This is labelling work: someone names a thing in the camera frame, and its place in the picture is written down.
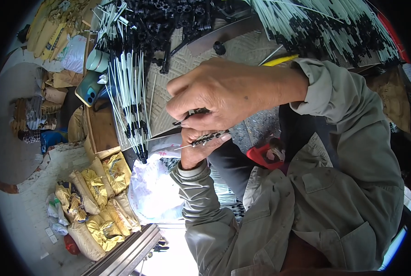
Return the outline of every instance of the jacket sleeve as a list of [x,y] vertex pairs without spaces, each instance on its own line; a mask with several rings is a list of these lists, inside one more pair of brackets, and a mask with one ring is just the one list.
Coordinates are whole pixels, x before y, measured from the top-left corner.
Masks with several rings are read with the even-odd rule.
[[334,148],[340,170],[355,180],[371,204],[363,217],[383,253],[396,234],[403,208],[404,183],[390,148],[389,123],[379,95],[365,79],[329,61],[298,59],[310,86],[304,102],[291,103],[299,114],[324,116],[335,124]]
[[178,164],[171,176],[179,185],[179,196],[184,199],[182,215],[186,220],[187,245],[200,275],[209,275],[236,235],[235,215],[228,208],[219,208],[205,160],[193,170],[181,170]]

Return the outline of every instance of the electrical outlet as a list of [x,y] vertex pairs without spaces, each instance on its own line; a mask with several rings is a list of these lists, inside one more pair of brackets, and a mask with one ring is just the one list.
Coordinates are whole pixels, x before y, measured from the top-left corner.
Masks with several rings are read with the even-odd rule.
[[50,239],[50,241],[51,241],[53,244],[55,244],[55,243],[58,242],[57,237],[55,237],[54,234],[52,234],[52,236],[50,236],[49,239]]
[[48,237],[50,237],[50,236],[52,236],[52,235],[54,234],[54,233],[52,232],[52,229],[50,229],[50,227],[46,228],[45,231],[46,231],[46,234],[47,234]]

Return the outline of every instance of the finger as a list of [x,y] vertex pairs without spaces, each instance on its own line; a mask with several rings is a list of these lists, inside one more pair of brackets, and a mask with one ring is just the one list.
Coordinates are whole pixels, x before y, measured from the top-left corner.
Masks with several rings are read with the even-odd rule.
[[166,111],[176,120],[183,120],[188,115],[189,110],[207,107],[198,97],[198,91],[195,93],[191,89],[186,89],[175,95],[166,104]]
[[187,74],[171,79],[167,83],[167,92],[169,92],[172,97],[175,97],[180,92],[186,90],[197,76],[197,70],[193,69]]
[[228,141],[230,139],[231,139],[231,134],[225,133],[224,135],[220,136],[219,138],[214,138],[214,139],[211,139],[210,141],[208,141],[207,144],[205,144],[205,146],[204,146],[204,150],[212,152],[215,149],[222,146],[222,144],[224,144],[226,141]]
[[196,130],[196,129],[190,129],[190,128],[182,128],[181,130],[181,135],[182,139],[185,140],[188,143],[191,143],[192,141],[197,140],[199,137],[203,135],[207,135],[213,132],[217,132],[217,130]]
[[221,118],[217,112],[191,115],[181,122],[181,126],[196,130],[227,130],[229,128],[226,119]]

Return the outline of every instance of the white plastic bag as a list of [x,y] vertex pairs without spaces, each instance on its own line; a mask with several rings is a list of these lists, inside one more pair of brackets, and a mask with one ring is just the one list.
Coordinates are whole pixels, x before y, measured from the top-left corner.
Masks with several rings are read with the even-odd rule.
[[55,196],[55,193],[50,194],[46,198],[48,216],[58,218],[58,223],[64,226],[69,225],[69,221],[65,217],[60,200]]
[[143,223],[171,222],[182,218],[184,200],[179,197],[179,187],[170,177],[170,169],[177,163],[181,151],[181,135],[170,135],[153,141],[149,146],[147,164],[136,160],[129,188],[129,202],[133,212]]
[[59,224],[57,218],[48,217],[47,221],[49,222],[50,229],[52,229],[52,231],[55,234],[61,235],[61,236],[65,236],[68,234],[67,226]]
[[61,54],[64,55],[61,60],[61,65],[70,71],[75,73],[83,73],[84,63],[84,51],[86,50],[86,38],[82,35],[76,35],[63,49]]

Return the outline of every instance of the red bag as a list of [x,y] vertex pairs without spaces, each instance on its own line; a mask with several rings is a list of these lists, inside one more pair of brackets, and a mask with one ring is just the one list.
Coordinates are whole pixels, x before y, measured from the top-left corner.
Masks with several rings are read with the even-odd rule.
[[78,246],[76,246],[75,241],[72,239],[72,237],[69,234],[65,235],[65,245],[66,245],[66,249],[69,251],[70,254],[72,255],[80,254],[80,249],[78,249]]

